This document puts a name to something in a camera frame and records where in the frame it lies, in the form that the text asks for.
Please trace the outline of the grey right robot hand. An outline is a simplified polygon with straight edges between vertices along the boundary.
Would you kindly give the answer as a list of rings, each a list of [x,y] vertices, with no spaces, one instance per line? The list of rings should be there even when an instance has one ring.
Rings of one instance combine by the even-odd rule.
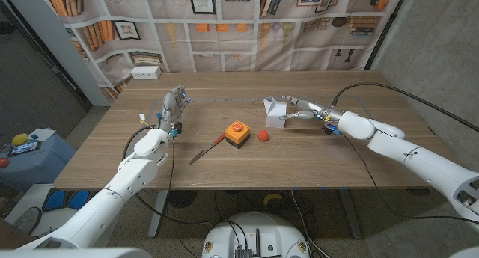
[[[283,96],[283,99],[300,108],[300,111],[281,115],[279,117],[280,120],[298,118],[301,120],[317,119],[326,122],[338,122],[344,114],[342,111],[338,111],[335,108],[326,107],[324,105],[298,99],[293,96]]]

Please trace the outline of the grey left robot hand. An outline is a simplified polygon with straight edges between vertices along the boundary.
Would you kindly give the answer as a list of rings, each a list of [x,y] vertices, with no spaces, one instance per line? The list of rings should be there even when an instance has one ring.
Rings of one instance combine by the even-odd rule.
[[[159,122],[156,127],[171,133],[174,137],[183,131],[182,113],[192,100],[186,95],[185,89],[183,85],[178,85],[167,92],[158,114]]]

